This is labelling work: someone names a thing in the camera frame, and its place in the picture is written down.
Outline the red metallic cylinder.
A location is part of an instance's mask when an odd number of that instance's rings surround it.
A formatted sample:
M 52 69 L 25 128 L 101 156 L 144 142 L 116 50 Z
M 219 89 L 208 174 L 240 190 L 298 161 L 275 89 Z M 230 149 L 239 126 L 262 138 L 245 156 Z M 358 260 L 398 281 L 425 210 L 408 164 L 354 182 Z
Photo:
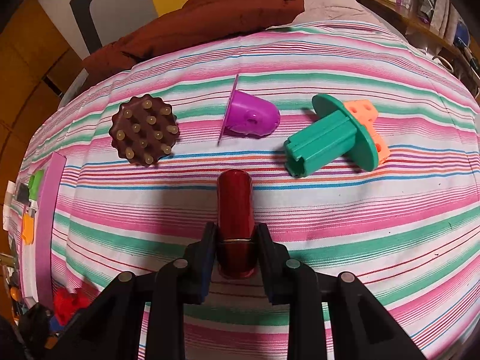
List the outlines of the red metallic cylinder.
M 245 279 L 256 269 L 252 181 L 238 169 L 222 172 L 217 180 L 218 250 L 220 273 L 229 279 Z

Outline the teal plastic spool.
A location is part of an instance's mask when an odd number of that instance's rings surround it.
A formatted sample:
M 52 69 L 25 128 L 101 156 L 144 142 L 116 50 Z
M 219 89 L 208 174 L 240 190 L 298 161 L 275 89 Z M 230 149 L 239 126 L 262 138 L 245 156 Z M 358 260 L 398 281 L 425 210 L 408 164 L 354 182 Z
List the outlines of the teal plastic spool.
M 368 172 L 379 166 L 373 139 L 343 103 L 327 94 L 313 97 L 319 119 L 284 143 L 285 166 L 293 177 L 309 176 L 343 155 Z

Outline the orange cube block piece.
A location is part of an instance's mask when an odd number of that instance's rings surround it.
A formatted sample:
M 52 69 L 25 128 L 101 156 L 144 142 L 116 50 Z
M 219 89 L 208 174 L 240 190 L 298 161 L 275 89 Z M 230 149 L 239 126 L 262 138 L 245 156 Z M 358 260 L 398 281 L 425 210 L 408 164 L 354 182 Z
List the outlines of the orange cube block piece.
M 374 128 L 374 122 L 379 115 L 375 106 L 367 99 L 344 102 L 343 105 L 367 129 L 377 149 L 378 164 L 384 164 L 391 151 L 382 136 Z

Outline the red block piece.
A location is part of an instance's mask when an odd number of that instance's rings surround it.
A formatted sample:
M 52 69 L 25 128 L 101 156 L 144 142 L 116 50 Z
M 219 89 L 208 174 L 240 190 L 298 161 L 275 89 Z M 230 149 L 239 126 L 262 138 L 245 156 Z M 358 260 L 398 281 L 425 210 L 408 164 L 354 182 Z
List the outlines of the red block piece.
M 55 318 L 60 326 L 65 327 L 79 310 L 86 309 L 90 303 L 91 299 L 83 289 L 75 289 L 73 292 L 58 289 L 53 302 Z

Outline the orange plastic trough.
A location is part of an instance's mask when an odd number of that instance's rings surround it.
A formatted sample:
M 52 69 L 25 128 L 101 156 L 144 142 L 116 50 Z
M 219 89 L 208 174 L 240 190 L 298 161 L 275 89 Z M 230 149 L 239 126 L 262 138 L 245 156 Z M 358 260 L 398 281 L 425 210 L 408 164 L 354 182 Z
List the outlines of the orange plastic trough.
M 31 245 L 34 241 L 35 224 L 34 218 L 28 214 L 23 214 L 21 238 L 26 245 Z

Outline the green white plug-in device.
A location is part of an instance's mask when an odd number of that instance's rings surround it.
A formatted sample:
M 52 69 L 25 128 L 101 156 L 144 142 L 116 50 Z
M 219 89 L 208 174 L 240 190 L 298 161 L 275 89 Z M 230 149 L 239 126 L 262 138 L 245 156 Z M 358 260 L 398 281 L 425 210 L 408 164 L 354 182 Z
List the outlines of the green white plug-in device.
M 32 203 L 39 202 L 44 174 L 43 169 L 36 170 L 30 175 L 27 182 L 18 183 L 15 199 L 24 209 L 30 208 Z

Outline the pink rimmed white tray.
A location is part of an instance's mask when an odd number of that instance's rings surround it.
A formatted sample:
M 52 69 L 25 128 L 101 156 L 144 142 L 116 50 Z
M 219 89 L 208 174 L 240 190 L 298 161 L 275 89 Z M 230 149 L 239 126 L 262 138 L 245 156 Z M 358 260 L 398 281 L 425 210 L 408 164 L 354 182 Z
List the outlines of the pink rimmed white tray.
M 21 239 L 19 251 L 19 282 L 22 297 L 27 306 L 39 303 L 53 308 L 53 284 L 51 278 L 51 242 L 55 207 L 60 180 L 66 158 L 58 153 L 50 154 L 46 161 L 34 169 L 45 171 L 38 203 L 25 209 L 34 218 L 35 234 L 32 244 Z

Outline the brown knobbed massage brush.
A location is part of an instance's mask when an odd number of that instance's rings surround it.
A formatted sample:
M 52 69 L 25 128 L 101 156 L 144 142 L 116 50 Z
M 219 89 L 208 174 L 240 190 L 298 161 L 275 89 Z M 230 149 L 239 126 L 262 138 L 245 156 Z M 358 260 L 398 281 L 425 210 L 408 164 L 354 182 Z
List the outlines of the brown knobbed massage brush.
M 119 158 L 149 167 L 173 153 L 180 129 L 172 106 L 145 94 L 120 104 L 112 116 L 109 136 Z

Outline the purple plastic cup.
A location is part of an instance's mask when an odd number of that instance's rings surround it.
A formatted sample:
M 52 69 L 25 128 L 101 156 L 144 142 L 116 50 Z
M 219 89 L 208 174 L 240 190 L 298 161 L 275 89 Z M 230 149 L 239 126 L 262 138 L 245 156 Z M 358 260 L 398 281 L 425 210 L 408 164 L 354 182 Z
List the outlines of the purple plastic cup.
M 262 138 L 272 134 L 281 122 L 280 111 L 272 102 L 238 90 L 238 83 L 239 75 L 236 75 L 217 144 L 221 143 L 226 130 L 240 136 Z

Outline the wooden side desk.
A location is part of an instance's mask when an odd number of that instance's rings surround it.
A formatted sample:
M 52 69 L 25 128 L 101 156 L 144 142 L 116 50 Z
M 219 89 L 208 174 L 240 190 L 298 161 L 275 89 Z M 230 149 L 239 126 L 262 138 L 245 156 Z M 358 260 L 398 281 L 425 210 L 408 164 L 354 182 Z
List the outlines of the wooden side desk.
M 377 16 L 384 19 L 392 27 L 398 30 L 403 36 L 411 41 L 407 36 L 407 32 L 420 34 L 422 40 L 426 40 L 432 46 L 440 48 L 439 54 L 445 58 L 450 64 L 457 61 L 465 70 L 467 77 L 479 86 L 479 78 L 472 70 L 467 58 L 462 55 L 461 51 L 454 45 L 449 45 L 443 38 L 434 34 L 430 30 L 430 26 L 423 23 L 415 14 L 406 8 L 398 7 L 397 5 L 387 2 L 386 0 L 356 0 L 361 5 L 365 6 Z

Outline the pink pillow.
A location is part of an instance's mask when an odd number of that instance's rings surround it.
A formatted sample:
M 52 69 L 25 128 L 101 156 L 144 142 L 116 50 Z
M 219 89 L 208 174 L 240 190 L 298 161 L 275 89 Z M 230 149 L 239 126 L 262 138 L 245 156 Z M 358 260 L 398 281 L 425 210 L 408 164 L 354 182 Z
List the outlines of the pink pillow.
M 381 25 L 380 20 L 356 0 L 304 0 L 304 12 L 292 24 L 326 20 L 360 21 Z

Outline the dark red quilted jacket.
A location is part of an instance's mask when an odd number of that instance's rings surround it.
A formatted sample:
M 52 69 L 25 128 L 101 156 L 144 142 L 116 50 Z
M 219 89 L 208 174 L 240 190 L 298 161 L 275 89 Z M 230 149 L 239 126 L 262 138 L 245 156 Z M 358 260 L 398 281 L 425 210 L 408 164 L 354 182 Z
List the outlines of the dark red quilted jacket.
M 84 59 L 86 88 L 138 63 L 204 43 L 291 23 L 304 0 L 188 0 Z

